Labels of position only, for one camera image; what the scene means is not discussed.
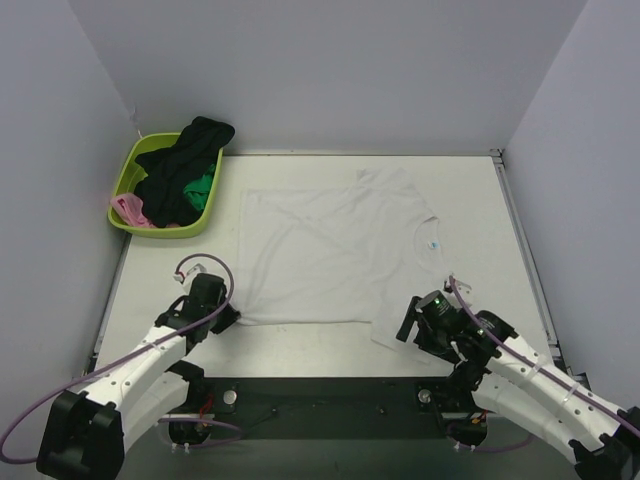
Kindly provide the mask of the lime green plastic basket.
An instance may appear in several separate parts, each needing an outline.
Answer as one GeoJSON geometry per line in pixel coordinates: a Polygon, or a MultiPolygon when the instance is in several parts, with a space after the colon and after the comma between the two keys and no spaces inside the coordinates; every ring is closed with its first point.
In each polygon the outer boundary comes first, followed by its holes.
{"type": "MultiPolygon", "coordinates": [[[[144,169],[135,162],[139,155],[155,151],[160,148],[173,146],[177,142],[179,136],[179,132],[163,132],[142,136],[130,150],[129,155],[121,168],[118,180],[116,181],[113,189],[113,196],[133,193],[136,185],[147,176],[144,169]]],[[[212,179],[211,190],[207,198],[205,208],[199,219],[188,226],[167,228],[134,227],[128,225],[112,206],[108,207],[107,218],[113,227],[123,230],[133,236],[162,240],[178,240],[196,237],[203,233],[209,224],[222,173],[223,163],[224,153],[223,149],[220,149],[216,169],[212,179]]]]}

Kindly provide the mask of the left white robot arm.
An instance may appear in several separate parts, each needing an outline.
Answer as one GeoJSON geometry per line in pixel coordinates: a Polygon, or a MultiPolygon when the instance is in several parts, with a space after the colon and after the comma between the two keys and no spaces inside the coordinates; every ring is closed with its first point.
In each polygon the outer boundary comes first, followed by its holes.
{"type": "Polygon", "coordinates": [[[140,355],[51,405],[36,460],[54,479],[114,479],[127,451],[162,417],[191,420],[213,406],[213,384],[186,356],[209,334],[235,323],[224,280],[199,273],[187,294],[156,319],[138,344],[140,355]]]}

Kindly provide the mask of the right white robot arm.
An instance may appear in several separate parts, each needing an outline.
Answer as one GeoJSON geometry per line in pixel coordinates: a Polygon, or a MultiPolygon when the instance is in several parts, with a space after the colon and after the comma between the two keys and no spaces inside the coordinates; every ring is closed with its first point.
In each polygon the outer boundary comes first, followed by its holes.
{"type": "Polygon", "coordinates": [[[455,307],[436,290],[413,297],[396,335],[453,366],[444,399],[472,399],[560,452],[582,479],[639,474],[639,410],[594,394],[494,313],[455,307]]]}

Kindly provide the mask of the white t shirt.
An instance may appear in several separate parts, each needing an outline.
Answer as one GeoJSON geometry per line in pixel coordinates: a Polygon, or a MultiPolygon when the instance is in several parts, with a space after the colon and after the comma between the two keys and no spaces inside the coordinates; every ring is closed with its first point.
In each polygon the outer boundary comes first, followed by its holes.
{"type": "Polygon", "coordinates": [[[234,305],[250,326],[367,323],[396,348],[411,298],[450,273],[438,226],[401,168],[360,170],[342,188],[249,190],[234,305]]]}

